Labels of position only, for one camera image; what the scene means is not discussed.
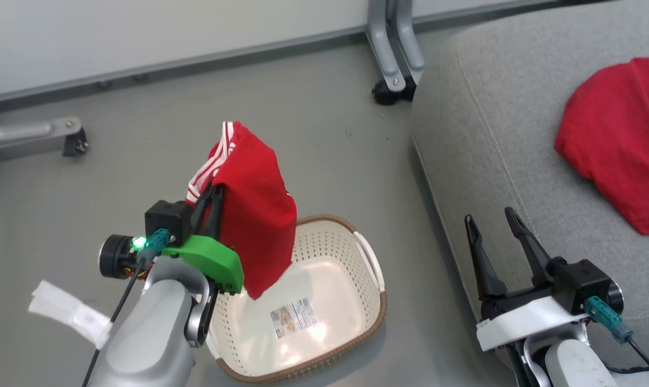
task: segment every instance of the brown basket rim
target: brown basket rim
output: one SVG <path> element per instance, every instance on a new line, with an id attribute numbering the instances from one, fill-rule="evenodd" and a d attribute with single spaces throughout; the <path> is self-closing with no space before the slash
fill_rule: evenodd
<path id="1" fill-rule="evenodd" d="M 341 226 L 344 226 L 345 228 L 347 228 L 347 230 L 351 231 L 351 233 L 356 232 L 355 227 L 351 225 L 351 223 L 349 223 L 348 220 L 345 220 L 344 218 L 339 218 L 338 216 L 334 216 L 334 215 L 309 216 L 307 218 L 299 219 L 297 224 L 305 225 L 306 223 L 319 222 L 322 220 L 328 220 L 331 222 L 339 223 Z M 283 377 L 288 377 L 290 375 L 303 372 L 310 367 L 314 367 L 320 363 L 324 363 L 327 360 L 342 355 L 345 352 L 351 350 L 352 348 L 360 345 L 363 341 L 368 340 L 372 335 L 374 335 L 374 333 L 377 330 L 379 330 L 381 323 L 383 323 L 384 317 L 386 316 L 386 308 L 387 308 L 386 291 L 382 291 L 379 294 L 379 314 L 378 316 L 376 316 L 376 320 L 374 321 L 374 324 L 368 330 L 361 333 L 361 335 L 357 336 L 353 340 L 348 341 L 347 343 L 344 343 L 343 345 L 334 348 L 333 350 L 330 350 L 324 355 L 319 355 L 318 357 L 315 357 L 312 360 L 308 360 L 305 363 L 295 365 L 294 367 L 289 367 L 284 370 L 280 370 L 262 376 L 245 376 L 245 375 L 241 375 L 240 373 L 233 370 L 233 368 L 229 367 L 229 365 L 221 357 L 217 358 L 217 365 L 219 365 L 219 368 L 221 368 L 221 370 L 231 378 L 238 380 L 238 382 L 250 383 L 250 384 L 272 382 L 277 379 L 282 379 Z"/>

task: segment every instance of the gray floor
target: gray floor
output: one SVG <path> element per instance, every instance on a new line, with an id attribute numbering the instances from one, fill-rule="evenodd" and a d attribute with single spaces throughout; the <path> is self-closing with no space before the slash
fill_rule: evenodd
<path id="1" fill-rule="evenodd" d="M 452 32 L 420 43 L 433 49 Z M 223 120 L 243 121 L 275 149 L 300 216 L 356 225 L 386 279 L 388 314 L 371 340 L 278 385 L 513 385 L 477 347 L 411 148 L 410 104 L 375 105 L 377 78 L 360 43 L 0 113 L 5 123 L 77 115 L 91 144 L 76 161 L 52 152 L 0 163 L 0 386 L 81 384 L 93 348 L 28 314 L 30 292 L 47 279 L 111 314 L 125 282 L 100 277 L 101 242 L 142 233 L 145 209 L 184 197 Z M 239 385 L 208 351 L 196 357 L 188 385 Z"/>

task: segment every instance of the white tape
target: white tape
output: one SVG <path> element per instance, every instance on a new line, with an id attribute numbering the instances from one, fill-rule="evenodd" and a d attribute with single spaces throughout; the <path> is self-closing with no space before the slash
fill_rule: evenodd
<path id="1" fill-rule="evenodd" d="M 109 339 L 110 318 L 58 287 L 42 280 L 27 310 L 66 324 L 101 349 Z"/>

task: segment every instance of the green plastic bracket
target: green plastic bracket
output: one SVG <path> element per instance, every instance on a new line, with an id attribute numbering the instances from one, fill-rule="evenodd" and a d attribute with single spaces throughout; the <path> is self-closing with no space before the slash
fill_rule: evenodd
<path id="1" fill-rule="evenodd" d="M 190 235 L 181 247 L 167 247 L 162 255 L 179 256 L 210 277 L 226 292 L 241 292 L 243 267 L 238 254 L 209 236 Z"/>

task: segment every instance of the green led light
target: green led light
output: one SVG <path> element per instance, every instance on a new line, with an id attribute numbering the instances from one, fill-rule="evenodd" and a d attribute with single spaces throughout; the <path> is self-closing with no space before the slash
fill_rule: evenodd
<path id="1" fill-rule="evenodd" d="M 135 248 L 135 250 L 140 250 L 145 247 L 145 242 L 147 242 L 147 239 L 145 239 L 144 236 L 133 238 L 133 248 Z"/>

